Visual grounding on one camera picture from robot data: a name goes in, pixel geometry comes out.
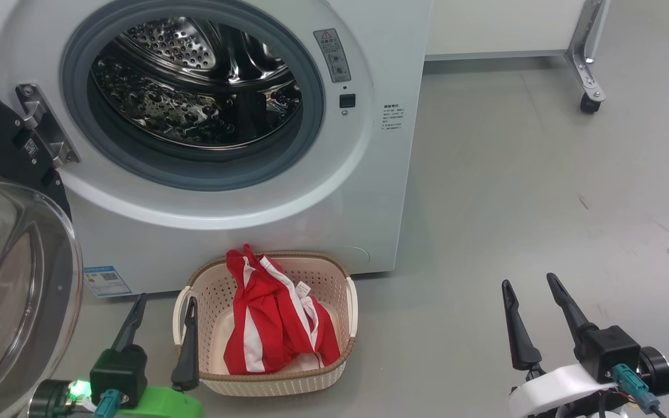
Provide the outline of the perforated steel washer drum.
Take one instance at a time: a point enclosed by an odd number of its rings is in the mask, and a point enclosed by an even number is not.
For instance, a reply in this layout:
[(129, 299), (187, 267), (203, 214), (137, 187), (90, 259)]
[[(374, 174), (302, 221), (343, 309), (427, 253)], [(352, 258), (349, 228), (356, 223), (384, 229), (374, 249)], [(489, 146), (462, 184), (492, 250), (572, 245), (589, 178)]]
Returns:
[(111, 40), (91, 65), (122, 119), (170, 145), (234, 150), (286, 126), (303, 99), (273, 50), (236, 27), (167, 17)]

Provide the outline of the white front-load washing machine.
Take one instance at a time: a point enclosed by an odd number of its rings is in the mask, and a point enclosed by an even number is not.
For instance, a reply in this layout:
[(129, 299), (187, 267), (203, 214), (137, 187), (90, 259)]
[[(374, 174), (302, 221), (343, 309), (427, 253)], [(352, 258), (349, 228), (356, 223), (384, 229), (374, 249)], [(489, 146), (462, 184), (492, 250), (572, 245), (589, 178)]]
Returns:
[[(331, 254), (355, 273), (395, 266), (433, 0), (241, 0), (303, 43), (321, 75), (323, 124), (294, 166), (256, 185), (201, 192), (131, 174), (80, 132), (61, 66), (73, 32), (112, 0), (0, 0), (0, 101), (35, 83), (80, 163), (61, 177), (83, 268), (111, 265), (132, 294), (178, 291), (205, 262), (257, 251)], [(334, 27), (350, 82), (333, 83), (313, 36)], [(342, 93), (356, 106), (341, 109)]]

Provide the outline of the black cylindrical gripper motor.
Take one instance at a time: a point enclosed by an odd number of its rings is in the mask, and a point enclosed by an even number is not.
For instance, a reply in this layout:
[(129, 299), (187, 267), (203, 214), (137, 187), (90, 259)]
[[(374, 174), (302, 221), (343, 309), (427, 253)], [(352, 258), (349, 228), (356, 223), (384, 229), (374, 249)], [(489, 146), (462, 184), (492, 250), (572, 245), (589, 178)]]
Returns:
[(669, 394), (669, 362), (659, 350), (642, 347), (636, 372), (654, 396), (663, 397)]
[(73, 381), (45, 379), (27, 405), (27, 418), (69, 418), (74, 411)]

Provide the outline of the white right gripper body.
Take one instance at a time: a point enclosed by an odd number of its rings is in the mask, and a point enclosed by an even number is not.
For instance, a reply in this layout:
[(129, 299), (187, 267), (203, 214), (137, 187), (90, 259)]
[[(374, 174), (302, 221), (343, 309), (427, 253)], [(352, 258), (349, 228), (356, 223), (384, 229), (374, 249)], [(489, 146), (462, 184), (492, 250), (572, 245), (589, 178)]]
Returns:
[(560, 367), (515, 389), (509, 396), (510, 416), (527, 418), (615, 387), (598, 383), (579, 363)]

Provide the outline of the red white striped garment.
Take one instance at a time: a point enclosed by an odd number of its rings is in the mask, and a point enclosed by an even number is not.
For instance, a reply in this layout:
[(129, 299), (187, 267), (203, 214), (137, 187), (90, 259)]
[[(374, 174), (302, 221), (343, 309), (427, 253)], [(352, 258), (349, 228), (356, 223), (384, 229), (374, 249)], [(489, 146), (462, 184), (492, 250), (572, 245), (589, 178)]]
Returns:
[(226, 252), (233, 275), (233, 324), (224, 353), (231, 375), (278, 373), (291, 363), (304, 371), (340, 358), (335, 326), (307, 285), (294, 284), (268, 255), (249, 244)]

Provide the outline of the grey rubber door gasket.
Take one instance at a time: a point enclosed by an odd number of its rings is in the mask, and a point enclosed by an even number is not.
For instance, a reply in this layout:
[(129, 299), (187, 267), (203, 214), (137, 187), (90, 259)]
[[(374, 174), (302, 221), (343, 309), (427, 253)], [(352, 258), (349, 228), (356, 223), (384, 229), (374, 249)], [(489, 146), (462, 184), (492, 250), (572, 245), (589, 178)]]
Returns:
[[(141, 22), (189, 17), (236, 27), (268, 45), (287, 64), (303, 102), (281, 130), (234, 150), (196, 150), (157, 140), (112, 109), (91, 78), (96, 56)], [(325, 92), (313, 58), (274, 17), (241, 0), (112, 0), (86, 18), (64, 51), (64, 103), (80, 132), (103, 156), (131, 174), (167, 187), (236, 190), (282, 174), (309, 151), (323, 124)]]

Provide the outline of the blue energy label sticker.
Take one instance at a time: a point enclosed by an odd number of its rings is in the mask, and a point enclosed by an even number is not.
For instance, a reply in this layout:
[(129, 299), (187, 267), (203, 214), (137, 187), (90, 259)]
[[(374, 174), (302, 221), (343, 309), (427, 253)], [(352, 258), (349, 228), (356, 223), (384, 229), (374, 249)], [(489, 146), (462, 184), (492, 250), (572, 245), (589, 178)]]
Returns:
[(83, 278), (97, 297), (130, 296), (132, 291), (111, 265), (83, 268)]

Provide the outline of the grey warning sticker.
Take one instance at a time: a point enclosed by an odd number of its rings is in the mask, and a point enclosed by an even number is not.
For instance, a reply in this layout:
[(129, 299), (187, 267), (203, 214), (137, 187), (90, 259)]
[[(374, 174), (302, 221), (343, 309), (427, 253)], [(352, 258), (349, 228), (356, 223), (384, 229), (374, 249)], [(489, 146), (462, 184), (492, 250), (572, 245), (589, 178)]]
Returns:
[(313, 36), (323, 53), (333, 83), (350, 82), (350, 66), (340, 37), (334, 27), (314, 31)]

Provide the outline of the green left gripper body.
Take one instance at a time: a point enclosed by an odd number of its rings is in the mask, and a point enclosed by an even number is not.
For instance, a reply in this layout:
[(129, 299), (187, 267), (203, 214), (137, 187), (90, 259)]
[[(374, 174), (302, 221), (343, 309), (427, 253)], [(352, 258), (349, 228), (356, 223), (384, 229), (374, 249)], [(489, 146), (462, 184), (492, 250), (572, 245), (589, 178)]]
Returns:
[(119, 409), (117, 418), (204, 418), (201, 402), (171, 387), (149, 386), (132, 409)]

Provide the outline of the silver metal door hinge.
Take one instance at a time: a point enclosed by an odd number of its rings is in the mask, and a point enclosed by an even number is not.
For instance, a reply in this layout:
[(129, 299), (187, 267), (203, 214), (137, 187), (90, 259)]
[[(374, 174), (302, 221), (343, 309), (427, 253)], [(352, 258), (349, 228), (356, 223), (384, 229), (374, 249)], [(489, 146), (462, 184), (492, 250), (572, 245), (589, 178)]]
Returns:
[(44, 143), (53, 166), (59, 168), (66, 164), (80, 163), (80, 157), (38, 85), (21, 83), (16, 85), (15, 92), (22, 109), (26, 112), (24, 124)]

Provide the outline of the black cylindrical left gripper motor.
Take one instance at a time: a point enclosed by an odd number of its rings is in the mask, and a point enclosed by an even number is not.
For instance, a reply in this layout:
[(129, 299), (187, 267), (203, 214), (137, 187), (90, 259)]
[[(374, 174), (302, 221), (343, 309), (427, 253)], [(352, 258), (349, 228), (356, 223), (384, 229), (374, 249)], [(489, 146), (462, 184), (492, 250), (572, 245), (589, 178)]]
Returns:
[(45, 379), (27, 405), (27, 418), (69, 418), (74, 411), (73, 381)]

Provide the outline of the cream perforated laundry basket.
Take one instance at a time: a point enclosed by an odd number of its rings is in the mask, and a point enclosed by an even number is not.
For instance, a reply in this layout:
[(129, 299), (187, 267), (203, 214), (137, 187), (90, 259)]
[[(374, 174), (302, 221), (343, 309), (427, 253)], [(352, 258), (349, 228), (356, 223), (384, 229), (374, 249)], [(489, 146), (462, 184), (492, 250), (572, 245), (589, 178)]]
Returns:
[(189, 299), (197, 301), (197, 351), (200, 381), (223, 396), (277, 397), (321, 391), (332, 386), (346, 368), (355, 346), (358, 328), (358, 297), (350, 273), (336, 259), (324, 253), (272, 251), (269, 257), (294, 282), (304, 282), (311, 295), (332, 318), (340, 357), (329, 367), (305, 371), (296, 363), (268, 375), (228, 373), (223, 360), (226, 342), (233, 331), (233, 296), (236, 283), (219, 259), (202, 265), (189, 278), (176, 299), (172, 335), (176, 351), (184, 339), (184, 317)]

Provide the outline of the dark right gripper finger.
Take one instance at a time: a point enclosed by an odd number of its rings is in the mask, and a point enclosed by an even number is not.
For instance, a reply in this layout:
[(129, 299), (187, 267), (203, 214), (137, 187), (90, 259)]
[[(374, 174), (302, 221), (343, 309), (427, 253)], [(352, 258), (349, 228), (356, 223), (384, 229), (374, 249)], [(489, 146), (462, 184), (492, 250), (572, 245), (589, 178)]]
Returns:
[(509, 336), (510, 360), (515, 370), (542, 372), (542, 355), (532, 344), (519, 313), (519, 302), (509, 280), (502, 281), (505, 323)]
[(597, 330), (598, 327), (594, 323), (588, 321), (587, 316), (582, 312), (578, 304), (576, 304), (573, 297), (569, 294), (555, 273), (547, 273), (546, 280), (555, 303), (563, 311), (569, 331), (573, 336), (574, 348), (579, 349), (583, 344), (582, 336), (585, 331)]

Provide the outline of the silver metal cabinet leg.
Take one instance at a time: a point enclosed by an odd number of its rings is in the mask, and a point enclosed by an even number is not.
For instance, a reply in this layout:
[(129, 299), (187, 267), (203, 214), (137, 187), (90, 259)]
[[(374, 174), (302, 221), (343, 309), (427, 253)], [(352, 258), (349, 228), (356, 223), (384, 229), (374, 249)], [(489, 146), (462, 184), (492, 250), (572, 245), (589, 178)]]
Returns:
[(591, 66), (594, 49), (602, 26), (606, 0), (584, 0), (564, 57), (568, 62), (579, 85), (592, 100), (603, 103), (606, 95), (600, 82), (593, 74)]

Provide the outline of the black cylindrical right gripper motor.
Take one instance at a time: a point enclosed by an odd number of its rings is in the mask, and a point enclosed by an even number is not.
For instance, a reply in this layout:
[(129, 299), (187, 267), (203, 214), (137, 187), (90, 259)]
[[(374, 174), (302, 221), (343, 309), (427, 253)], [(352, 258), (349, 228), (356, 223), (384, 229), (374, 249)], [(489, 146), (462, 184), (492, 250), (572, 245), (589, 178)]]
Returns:
[(636, 372), (654, 396), (663, 397), (669, 394), (669, 362), (659, 350), (642, 347)]

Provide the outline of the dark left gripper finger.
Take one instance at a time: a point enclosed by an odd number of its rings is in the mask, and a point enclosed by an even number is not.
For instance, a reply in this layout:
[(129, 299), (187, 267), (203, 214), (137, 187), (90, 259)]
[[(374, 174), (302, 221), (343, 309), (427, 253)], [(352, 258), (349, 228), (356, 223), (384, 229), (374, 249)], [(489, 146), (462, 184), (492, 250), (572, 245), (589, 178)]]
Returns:
[(199, 350), (197, 349), (197, 299), (189, 297), (183, 320), (184, 336), (181, 351), (172, 371), (174, 391), (193, 391), (200, 384)]
[(139, 294), (111, 345), (112, 350), (122, 352), (133, 345), (135, 333), (140, 328), (143, 320), (146, 302), (146, 293)]

